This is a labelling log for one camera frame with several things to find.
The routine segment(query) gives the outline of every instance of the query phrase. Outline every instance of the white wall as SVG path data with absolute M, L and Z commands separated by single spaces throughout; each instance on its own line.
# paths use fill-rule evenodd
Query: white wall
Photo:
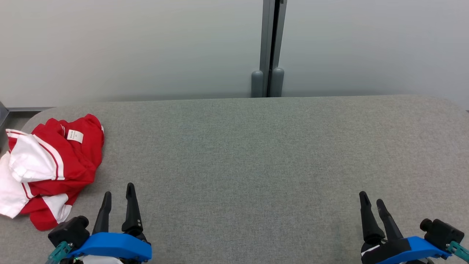
M 0 101 L 249 97 L 262 0 L 2 0 Z
M 283 96 L 417 93 L 469 109 L 469 1 L 289 0 Z

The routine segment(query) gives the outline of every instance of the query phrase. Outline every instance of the red and white shirt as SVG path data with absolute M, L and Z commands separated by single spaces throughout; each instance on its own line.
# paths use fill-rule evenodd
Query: red and white shirt
M 49 119 L 31 134 L 7 129 L 0 159 L 0 214 L 30 214 L 38 230 L 65 221 L 101 164 L 104 129 L 91 114 L 73 122 Z

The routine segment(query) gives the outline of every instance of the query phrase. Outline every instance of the green clip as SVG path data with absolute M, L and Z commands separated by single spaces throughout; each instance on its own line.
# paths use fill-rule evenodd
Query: green clip
M 54 251 L 49 255 L 49 258 L 46 263 L 59 263 L 60 260 L 67 257 L 72 248 L 68 245 L 67 242 L 62 241 Z
M 469 250 L 463 248 L 456 241 L 451 241 L 447 250 L 459 257 L 460 259 L 464 260 L 465 262 L 469 263 Z

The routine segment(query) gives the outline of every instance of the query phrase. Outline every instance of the gray fabric tabletop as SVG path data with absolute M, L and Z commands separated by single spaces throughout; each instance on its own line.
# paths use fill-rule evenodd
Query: gray fabric tabletop
M 105 129 L 103 162 L 70 217 L 88 217 L 92 230 L 109 190 L 119 232 L 133 182 L 150 263 L 361 263 L 362 190 L 381 227 L 378 198 L 404 236 L 422 237 L 424 218 L 469 232 L 469 114 L 450 101 L 108 102 L 46 110 L 23 131 L 87 113 Z M 28 217 L 0 217 L 0 263 L 45 262 L 47 234 Z

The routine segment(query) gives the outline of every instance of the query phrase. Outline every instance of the clothing tag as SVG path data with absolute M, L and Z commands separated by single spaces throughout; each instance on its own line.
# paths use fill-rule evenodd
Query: clothing tag
M 80 143 L 83 143 L 83 133 L 81 133 L 79 131 L 76 131 L 76 130 L 71 130 L 70 129 L 68 131 L 67 139 L 68 140 L 75 140 L 75 141 L 78 141 Z

